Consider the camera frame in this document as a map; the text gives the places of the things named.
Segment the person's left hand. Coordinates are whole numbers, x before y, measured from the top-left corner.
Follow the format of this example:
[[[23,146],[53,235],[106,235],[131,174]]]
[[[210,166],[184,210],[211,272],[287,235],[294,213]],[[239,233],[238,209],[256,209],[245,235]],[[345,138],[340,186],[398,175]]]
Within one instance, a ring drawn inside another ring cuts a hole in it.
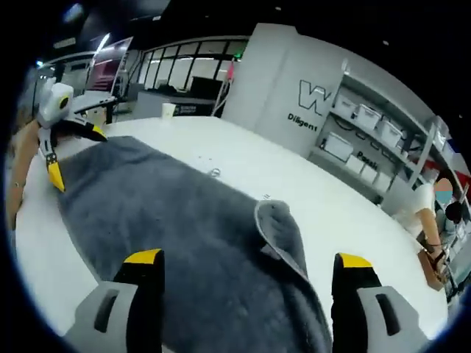
[[[15,185],[24,187],[32,158],[38,151],[39,124],[31,120],[19,133],[15,145],[15,159],[12,169],[12,180]]]

